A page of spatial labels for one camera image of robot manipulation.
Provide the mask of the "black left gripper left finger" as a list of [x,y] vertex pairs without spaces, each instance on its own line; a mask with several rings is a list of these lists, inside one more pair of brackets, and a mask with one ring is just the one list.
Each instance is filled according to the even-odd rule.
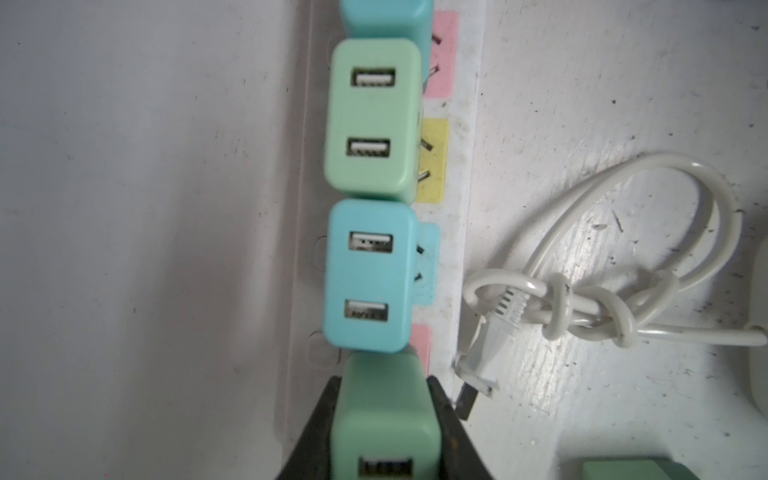
[[294,450],[277,475],[277,480],[331,478],[331,428],[340,386],[339,376],[332,376],[327,381]]

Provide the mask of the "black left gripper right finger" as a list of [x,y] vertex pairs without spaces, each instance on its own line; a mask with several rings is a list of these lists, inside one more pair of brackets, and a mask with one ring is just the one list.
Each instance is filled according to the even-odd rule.
[[440,428],[438,478],[441,480],[492,480],[450,399],[435,376],[426,379]]

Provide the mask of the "teal charger plug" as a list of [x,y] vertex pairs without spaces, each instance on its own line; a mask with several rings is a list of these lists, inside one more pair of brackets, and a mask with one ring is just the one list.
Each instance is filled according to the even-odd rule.
[[434,2],[430,0],[341,0],[342,22],[354,38],[406,38],[431,42]]
[[411,332],[419,221],[410,206],[345,199],[331,210],[323,333],[334,346],[395,353]]

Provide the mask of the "white multicolour power strip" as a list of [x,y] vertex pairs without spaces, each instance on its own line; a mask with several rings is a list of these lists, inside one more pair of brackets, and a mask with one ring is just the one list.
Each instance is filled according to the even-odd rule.
[[363,373],[359,356],[413,350],[417,372],[453,388],[485,12],[482,1],[310,5],[286,452],[344,370],[367,394],[413,391]]

